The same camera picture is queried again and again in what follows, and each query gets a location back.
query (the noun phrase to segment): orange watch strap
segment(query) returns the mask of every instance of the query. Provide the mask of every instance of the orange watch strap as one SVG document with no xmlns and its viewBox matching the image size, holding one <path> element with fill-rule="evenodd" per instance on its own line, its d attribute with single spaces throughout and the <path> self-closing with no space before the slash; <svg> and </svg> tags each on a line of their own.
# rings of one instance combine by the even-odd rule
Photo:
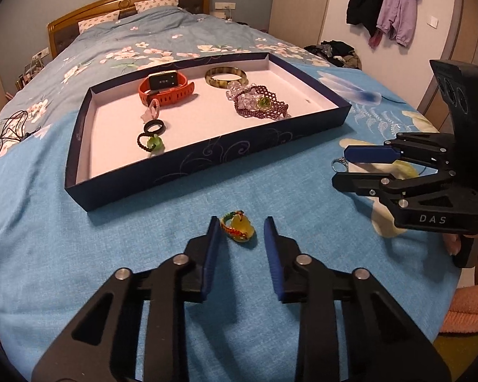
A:
<svg viewBox="0 0 478 382">
<path fill-rule="evenodd" d="M 148 102 L 148 100 L 149 96 L 151 96 L 150 101 L 152 101 L 153 98 L 156 98 L 158 99 L 160 106 L 172 105 L 178 101 L 181 101 L 187 96 L 192 95 L 192 93 L 195 91 L 195 83 L 191 82 L 188 84 L 186 76 L 180 72 L 177 72 L 177 83 L 179 83 L 179 86 L 176 88 L 170 88 L 168 90 L 149 95 L 149 78 L 146 78 L 138 88 L 141 102 L 145 106 L 149 106 L 150 102 Z"/>
</svg>

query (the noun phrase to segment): blue bed sheet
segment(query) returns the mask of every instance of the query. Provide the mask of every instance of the blue bed sheet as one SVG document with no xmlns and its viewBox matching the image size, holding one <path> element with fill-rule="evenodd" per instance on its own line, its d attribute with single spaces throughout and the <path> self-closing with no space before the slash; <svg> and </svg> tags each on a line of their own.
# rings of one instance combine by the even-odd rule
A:
<svg viewBox="0 0 478 382">
<path fill-rule="evenodd" d="M 64 191 L 64 169 L 88 87 L 223 50 L 269 51 L 294 62 L 352 103 L 345 124 L 84 212 Z M 293 380 L 299 313 L 273 292 L 262 234 L 270 215 L 280 234 L 328 267 L 368 268 L 429 339 L 437 336 L 460 274 L 441 237 L 399 230 L 377 199 L 331 186 L 331 161 L 347 145 L 433 130 L 363 72 L 329 67 L 245 26 L 163 7 L 83 33 L 8 104 L 0 125 L 22 108 L 30 108 L 26 130 L 42 129 L 0 157 L 0 338 L 26 378 L 116 269 L 156 267 L 204 234 L 212 215 L 233 209 L 244 210 L 259 233 L 248 245 L 223 239 L 208 301 L 186 305 L 191 381 Z M 420 172 L 399 162 L 377 169 L 401 178 Z M 343 376 L 344 365 L 342 352 Z"/>
</svg>

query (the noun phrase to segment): wooden headboard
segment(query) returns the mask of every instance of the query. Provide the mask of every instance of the wooden headboard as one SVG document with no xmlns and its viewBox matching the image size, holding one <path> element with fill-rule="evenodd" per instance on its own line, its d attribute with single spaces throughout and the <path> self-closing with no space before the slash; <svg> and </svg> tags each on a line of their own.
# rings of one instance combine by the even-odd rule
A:
<svg viewBox="0 0 478 382">
<path fill-rule="evenodd" d="M 51 56 L 57 57 L 79 36 L 78 22 L 120 10 L 119 18 L 136 14 L 134 3 L 144 0 L 100 0 L 48 24 Z M 193 14 L 209 14 L 209 0 L 179 0 L 179 7 Z"/>
</svg>

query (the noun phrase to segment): floral pillow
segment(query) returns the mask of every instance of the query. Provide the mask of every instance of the floral pillow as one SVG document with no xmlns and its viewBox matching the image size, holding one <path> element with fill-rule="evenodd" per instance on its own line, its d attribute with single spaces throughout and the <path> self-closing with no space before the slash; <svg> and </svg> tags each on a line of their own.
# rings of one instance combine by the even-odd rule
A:
<svg viewBox="0 0 478 382">
<path fill-rule="evenodd" d="M 149 10 L 149 8 L 159 7 L 160 5 L 179 5 L 179 0 L 144 0 L 135 3 L 136 12 Z"/>
<path fill-rule="evenodd" d="M 104 16 L 90 18 L 89 20 L 83 20 L 78 23 L 78 27 L 80 29 L 80 34 L 82 34 L 85 30 L 95 26 L 96 24 L 106 23 L 108 21 L 117 21 L 119 19 L 120 10 L 116 10 L 113 12 L 109 12 Z"/>
</svg>

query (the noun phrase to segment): silver bolt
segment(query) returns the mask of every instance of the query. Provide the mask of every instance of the silver bolt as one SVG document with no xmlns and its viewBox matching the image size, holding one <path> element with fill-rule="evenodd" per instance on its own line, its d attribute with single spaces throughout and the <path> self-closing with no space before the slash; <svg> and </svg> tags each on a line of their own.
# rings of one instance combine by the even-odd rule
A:
<svg viewBox="0 0 478 382">
<path fill-rule="evenodd" d="M 115 278 L 119 280 L 126 280 L 131 275 L 131 270 L 128 268 L 119 268 L 115 272 Z"/>
<path fill-rule="evenodd" d="M 356 276 L 357 279 L 366 280 L 370 277 L 370 272 L 366 268 L 358 268 L 354 272 L 354 275 Z"/>
<path fill-rule="evenodd" d="M 311 263 L 311 257 L 307 254 L 299 254 L 296 257 L 296 263 L 298 263 L 301 266 L 307 266 Z"/>
<path fill-rule="evenodd" d="M 178 266 L 184 266 L 189 260 L 190 258 L 186 254 L 177 254 L 173 258 L 174 264 L 177 264 Z"/>
</svg>

